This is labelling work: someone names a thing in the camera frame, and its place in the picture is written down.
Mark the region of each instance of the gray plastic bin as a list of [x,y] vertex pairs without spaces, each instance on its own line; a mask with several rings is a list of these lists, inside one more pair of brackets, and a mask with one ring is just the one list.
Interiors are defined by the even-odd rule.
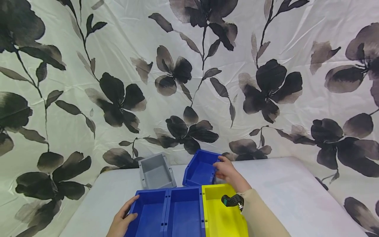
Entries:
[[176,187],[174,174],[164,154],[138,161],[143,189]]

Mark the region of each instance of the blue plastic bin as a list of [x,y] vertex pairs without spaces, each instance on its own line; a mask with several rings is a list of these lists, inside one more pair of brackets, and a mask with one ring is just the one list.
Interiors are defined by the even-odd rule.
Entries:
[[183,186],[201,186],[215,183],[216,168],[220,154],[198,150],[189,162],[183,177]]
[[201,186],[169,189],[164,237],[205,237]]
[[139,198],[130,213],[138,213],[138,216],[129,224],[125,237],[163,237],[168,192],[167,188],[136,192]]

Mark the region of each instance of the hand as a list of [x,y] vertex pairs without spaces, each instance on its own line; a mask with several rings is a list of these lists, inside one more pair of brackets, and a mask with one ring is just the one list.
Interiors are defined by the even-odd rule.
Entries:
[[130,210],[131,205],[134,201],[139,198],[139,195],[132,197],[127,201],[118,213],[114,216],[111,227],[109,228],[108,234],[106,237],[124,237],[126,230],[130,222],[137,218],[137,213],[127,214]]
[[213,166],[217,168],[217,178],[225,180],[237,193],[243,193],[251,189],[250,184],[234,168],[232,162],[228,158],[224,156],[219,156],[218,158],[221,162],[216,162],[213,164]]

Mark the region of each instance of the plastic storage bin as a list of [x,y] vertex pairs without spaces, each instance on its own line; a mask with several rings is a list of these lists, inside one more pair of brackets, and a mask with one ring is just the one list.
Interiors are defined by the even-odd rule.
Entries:
[[220,154],[198,150],[189,162],[183,177],[183,186],[201,186],[215,183],[216,168]]
[[136,192],[139,198],[130,213],[138,213],[138,216],[129,224],[125,237],[163,237],[168,192],[166,188]]
[[202,186],[205,232],[207,237],[248,237],[247,223],[238,206],[226,207],[221,202],[223,195],[236,194],[229,184]]
[[174,174],[164,154],[138,161],[143,189],[176,187]]
[[169,189],[164,237],[205,237],[201,187]]

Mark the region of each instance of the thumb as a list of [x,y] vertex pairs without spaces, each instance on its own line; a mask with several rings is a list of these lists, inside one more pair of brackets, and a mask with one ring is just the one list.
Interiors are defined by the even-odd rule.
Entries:
[[125,226],[125,228],[128,228],[130,222],[134,221],[137,218],[137,216],[137,213],[127,215],[125,219],[122,220],[122,224]]

